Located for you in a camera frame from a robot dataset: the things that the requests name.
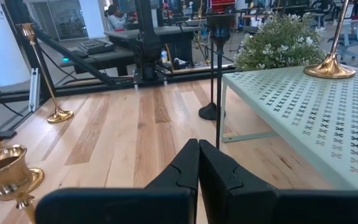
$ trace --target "black stand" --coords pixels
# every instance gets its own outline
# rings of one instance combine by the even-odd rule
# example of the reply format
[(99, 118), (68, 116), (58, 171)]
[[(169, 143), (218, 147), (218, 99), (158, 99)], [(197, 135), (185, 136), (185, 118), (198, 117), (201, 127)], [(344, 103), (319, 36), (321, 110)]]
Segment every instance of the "black stand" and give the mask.
[(213, 103), (213, 89), (214, 89), (214, 72), (213, 72), (213, 63), (211, 63), (211, 102), (209, 105), (201, 108), (198, 112), (199, 116), (204, 119), (216, 119), (216, 147), (219, 149), (220, 145), (220, 133), (221, 133), (221, 113), (222, 113), (222, 57), (223, 57), (223, 47), (224, 44), (230, 39), (231, 36), (231, 23), (234, 20), (234, 14), (221, 14), (221, 15), (213, 15), (207, 16), (206, 18), (209, 31), (211, 33), (211, 40), (213, 44), (211, 44), (211, 58), (213, 59), (213, 45), (216, 45), (218, 55), (218, 83), (217, 83), (217, 95), (216, 95), (216, 103)]
[(222, 55), (223, 55), (223, 45), (218, 46), (218, 82), (217, 82), (217, 91), (216, 91), (216, 148), (219, 149), (220, 133), (221, 133), (221, 113), (222, 113)]
[(16, 134), (17, 134), (17, 132), (15, 132), (15, 131), (0, 131), (0, 140), (2, 141), (4, 139), (11, 139)]
[(216, 104), (214, 103), (214, 42), (211, 41), (211, 102), (198, 111), (200, 118), (215, 121)]

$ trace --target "light green table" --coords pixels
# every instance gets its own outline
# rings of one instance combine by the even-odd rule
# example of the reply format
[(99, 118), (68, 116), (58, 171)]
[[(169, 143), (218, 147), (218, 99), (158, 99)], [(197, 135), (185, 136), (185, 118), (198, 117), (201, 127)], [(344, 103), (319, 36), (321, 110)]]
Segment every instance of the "light green table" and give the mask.
[[(278, 133), (339, 189), (358, 189), (358, 68), (355, 77), (330, 80), (307, 76), (303, 67), (223, 75), (274, 133), (224, 138), (223, 142), (265, 138)], [(221, 118), (224, 127), (224, 116)]]

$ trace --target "flower arrangement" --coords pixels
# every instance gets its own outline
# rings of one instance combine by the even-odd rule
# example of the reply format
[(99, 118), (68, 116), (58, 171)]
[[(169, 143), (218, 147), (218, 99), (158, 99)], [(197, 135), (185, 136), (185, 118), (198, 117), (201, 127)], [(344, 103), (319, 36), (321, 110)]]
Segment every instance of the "flower arrangement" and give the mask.
[(324, 28), (314, 29), (314, 18), (306, 13), (271, 15), (256, 35), (246, 34), (235, 66), (242, 70), (262, 70), (320, 63), (325, 53), (319, 48)]

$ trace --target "black metal frame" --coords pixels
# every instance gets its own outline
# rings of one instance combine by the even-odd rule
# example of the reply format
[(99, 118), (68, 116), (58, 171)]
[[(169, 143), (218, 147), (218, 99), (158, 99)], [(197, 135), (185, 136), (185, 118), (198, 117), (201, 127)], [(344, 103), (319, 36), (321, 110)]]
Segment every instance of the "black metal frame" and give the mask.
[[(12, 0), (6, 1), (3, 4), (3, 8), (6, 12), (9, 13), (10, 18), (12, 21), (11, 24), (23, 24), (32, 22), (27, 9), (27, 6), (22, 2), (22, 0)], [(16, 35), (17, 43), (19, 47), (24, 51), (25, 56), (27, 57), (30, 66), (32, 68), (40, 68), (40, 65), (37, 61), (37, 57), (34, 53), (32, 46), (29, 44), (29, 41), (25, 39), (21, 35), (21, 31), (17, 26), (11, 26), (14, 33)], [(111, 91), (111, 90), (120, 90), (125, 88), (133, 88), (134, 84), (130, 80), (124, 80), (121, 82), (120, 85), (108, 85), (107, 83), (98, 82), (97, 79), (95, 83), (85, 83), (80, 85), (67, 85), (67, 86), (54, 86), (53, 81), (50, 77), (49, 70), (46, 66), (44, 57), (40, 51), (38, 46), (38, 42), (36, 41), (36, 49), (39, 53), (41, 63), (46, 68), (45, 73), (46, 77), (48, 78), (49, 82), (52, 84), (52, 91), (56, 95), (59, 96), (71, 96), (71, 95), (79, 95), (79, 94), (87, 94), (87, 93), (97, 93), (102, 91)], [(224, 72), (233, 72), (235, 68), (224, 68)], [(189, 73), (182, 73), (180, 75), (172, 75), (167, 76), (164, 78), (164, 81), (168, 81), (169, 83), (178, 83), (178, 82), (188, 82), (193, 80), (201, 80), (211, 77), (211, 72), (209, 69), (205, 71), (197, 71), (197, 72), (189, 72)], [(143, 86), (155, 86), (155, 85), (163, 85), (161, 80), (157, 82), (142, 82), (138, 83), (139, 87)], [(10, 91), (0, 93), (0, 103), (13, 103), (18, 101), (27, 101), (30, 96), (29, 90), (19, 90), (19, 91)], [(50, 99), (50, 93), (48, 91), (44, 76), (41, 76), (40, 81), (40, 104), (44, 104), (46, 101)], [(20, 124), (22, 124), (32, 113), (25, 115), (18, 123), (14, 124), (9, 130), (15, 130)]]

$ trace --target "black pole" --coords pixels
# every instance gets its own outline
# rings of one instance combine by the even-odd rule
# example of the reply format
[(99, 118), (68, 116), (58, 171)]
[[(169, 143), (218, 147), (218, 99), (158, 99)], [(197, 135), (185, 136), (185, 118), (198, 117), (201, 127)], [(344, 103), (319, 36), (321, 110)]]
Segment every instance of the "black pole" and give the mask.
[(214, 42), (211, 40), (211, 103), (214, 102)]
[(215, 44), (211, 40), (211, 101), (208, 105), (198, 110), (198, 116), (209, 121), (216, 121), (216, 104), (214, 103), (214, 46)]
[[(32, 22), (30, 20), (30, 13), (27, 9), (27, 6), (23, 3), (23, 0), (12, 0), (12, 1), (5, 1), (5, 7), (6, 11), (9, 12), (9, 15), (12, 19), (12, 23), (14, 24), (15, 32), (18, 33), (18, 42), (20, 44), (20, 47), (23, 48), (27, 59), (30, 63), (30, 66), (32, 68), (40, 68), (40, 65), (37, 61), (37, 57), (35, 56), (35, 52), (33, 48), (30, 45), (30, 42), (21, 34), (21, 30), (18, 26), (18, 24), (24, 24), (28, 22)], [(39, 45), (38, 40), (34, 39), (35, 43), (37, 43), (37, 46)], [(42, 54), (39, 55), (41, 61), (45, 63), (44, 56)], [(47, 72), (47, 76), (50, 77), (48, 67), (45, 67), (45, 71)], [(41, 92), (41, 98), (42, 101), (47, 101), (51, 96), (48, 91), (48, 87), (46, 85), (46, 82), (44, 80), (44, 76), (41, 76), (40, 80), (40, 92)]]
[(216, 84), (217, 95), (216, 95), (216, 145), (215, 147), (219, 149), (220, 133), (221, 133), (221, 100), (222, 100), (222, 52), (223, 49), (218, 49), (218, 82)]

